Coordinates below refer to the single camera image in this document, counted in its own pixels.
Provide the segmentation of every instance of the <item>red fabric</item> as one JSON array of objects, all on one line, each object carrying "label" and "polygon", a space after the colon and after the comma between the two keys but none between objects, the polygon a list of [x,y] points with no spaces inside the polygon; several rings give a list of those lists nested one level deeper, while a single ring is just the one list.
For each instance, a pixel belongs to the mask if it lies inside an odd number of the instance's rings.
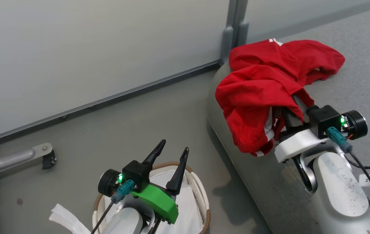
[{"label": "red fabric", "polygon": [[280,107],[288,107],[303,121],[302,111],[291,95],[296,93],[307,106],[313,105],[303,87],[328,79],[344,61],[335,49],[312,40],[282,46],[264,40],[233,49],[229,56],[233,72],[218,85],[215,98],[224,111],[234,144],[241,152],[254,156],[258,151],[270,152],[273,140],[267,138],[264,129],[270,108],[277,139],[284,126]]}]

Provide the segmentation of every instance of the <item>teal connector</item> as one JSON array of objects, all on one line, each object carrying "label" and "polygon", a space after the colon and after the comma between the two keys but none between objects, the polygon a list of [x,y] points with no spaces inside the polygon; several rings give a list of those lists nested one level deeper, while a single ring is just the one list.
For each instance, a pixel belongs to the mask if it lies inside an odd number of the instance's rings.
[{"label": "teal connector", "polygon": [[342,135],[335,127],[329,127],[326,130],[326,135],[335,142],[345,153],[353,148],[353,146],[347,142],[347,139]]},{"label": "teal connector", "polygon": [[119,203],[127,194],[133,191],[133,189],[134,182],[129,179],[117,189],[117,191],[111,196],[111,200],[114,201],[114,203]]}]

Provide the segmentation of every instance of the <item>gray sofa cushion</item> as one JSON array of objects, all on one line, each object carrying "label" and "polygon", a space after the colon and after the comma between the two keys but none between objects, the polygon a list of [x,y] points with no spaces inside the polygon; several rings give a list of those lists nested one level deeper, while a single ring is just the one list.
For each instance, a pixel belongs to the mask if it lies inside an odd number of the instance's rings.
[{"label": "gray sofa cushion", "polygon": [[[363,164],[370,165],[370,11],[278,41],[301,39],[317,40],[345,56],[346,62],[337,75],[317,81],[306,90],[319,106],[332,105],[341,113],[357,110],[367,118],[368,135],[352,144]],[[228,73],[228,65],[220,68],[209,93],[207,111],[213,129],[275,234],[318,233],[309,210],[310,194],[293,163],[278,164],[273,152],[255,158],[234,146],[214,96],[216,86]]]}]

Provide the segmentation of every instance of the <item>white label tag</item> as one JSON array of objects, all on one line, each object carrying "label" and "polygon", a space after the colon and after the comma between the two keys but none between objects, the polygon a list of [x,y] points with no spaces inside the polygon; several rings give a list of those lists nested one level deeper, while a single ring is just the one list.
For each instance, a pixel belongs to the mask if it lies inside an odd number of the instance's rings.
[{"label": "white label tag", "polygon": [[359,177],[360,187],[370,187],[370,181],[365,174],[361,174]]}]

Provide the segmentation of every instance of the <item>gray floor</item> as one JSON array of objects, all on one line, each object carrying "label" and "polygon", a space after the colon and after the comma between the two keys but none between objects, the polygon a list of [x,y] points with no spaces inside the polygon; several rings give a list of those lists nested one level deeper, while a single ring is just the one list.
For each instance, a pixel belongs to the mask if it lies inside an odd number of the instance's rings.
[{"label": "gray floor", "polygon": [[100,175],[144,159],[161,139],[167,144],[157,163],[176,161],[183,148],[190,148],[188,165],[210,201],[210,233],[270,233],[207,126],[205,99],[213,75],[201,74],[0,145],[1,156],[50,142],[59,160],[51,170],[39,165],[0,179],[0,234],[69,233],[48,220],[56,203],[91,229]]}]

